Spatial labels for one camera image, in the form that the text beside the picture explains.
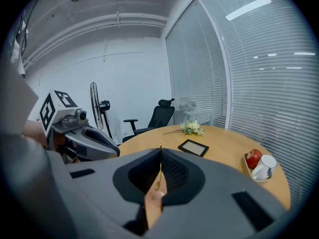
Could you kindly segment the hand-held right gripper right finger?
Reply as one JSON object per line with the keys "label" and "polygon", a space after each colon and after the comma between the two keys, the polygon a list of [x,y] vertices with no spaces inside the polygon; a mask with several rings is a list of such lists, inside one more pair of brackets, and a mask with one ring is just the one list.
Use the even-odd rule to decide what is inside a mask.
{"label": "hand-held right gripper right finger", "polygon": [[275,221],[286,208],[270,192],[228,165],[172,150],[205,175],[201,191],[187,204],[167,206],[144,234],[148,239],[245,239],[257,233],[233,198],[245,192]]}

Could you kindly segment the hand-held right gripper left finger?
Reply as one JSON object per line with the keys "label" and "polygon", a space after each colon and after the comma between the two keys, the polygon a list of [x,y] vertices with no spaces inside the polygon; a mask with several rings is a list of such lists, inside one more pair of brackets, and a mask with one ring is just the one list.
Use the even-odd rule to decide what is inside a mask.
{"label": "hand-held right gripper left finger", "polygon": [[161,150],[156,148],[66,168],[90,203],[124,229],[142,236],[151,228],[145,197],[160,171],[160,162]]}

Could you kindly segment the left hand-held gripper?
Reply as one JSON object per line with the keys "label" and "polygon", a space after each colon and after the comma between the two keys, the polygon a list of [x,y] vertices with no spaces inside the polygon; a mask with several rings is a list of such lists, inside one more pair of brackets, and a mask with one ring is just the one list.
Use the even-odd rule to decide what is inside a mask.
{"label": "left hand-held gripper", "polygon": [[103,131],[89,126],[86,111],[66,92],[51,89],[39,116],[47,150],[59,152],[65,163],[120,156],[116,143]]}

